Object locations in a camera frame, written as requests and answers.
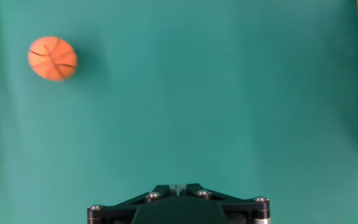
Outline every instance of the green background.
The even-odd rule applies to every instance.
[[[62,83],[27,51],[79,57]],[[0,223],[86,223],[157,184],[358,223],[355,0],[0,0]]]

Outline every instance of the screw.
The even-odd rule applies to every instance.
[[[161,194],[158,192],[149,192],[148,198],[158,198]]]
[[[211,194],[212,194],[211,192],[209,192],[209,191],[207,191],[205,189],[197,191],[198,196],[209,196]]]
[[[268,199],[267,197],[261,197],[261,196],[259,196],[259,197],[254,197],[253,199],[254,199],[254,201],[256,201],[256,202],[268,202],[268,201],[269,201],[269,199]]]
[[[89,206],[89,209],[92,210],[92,211],[99,211],[102,208],[103,208],[103,205],[91,205],[91,206]]]

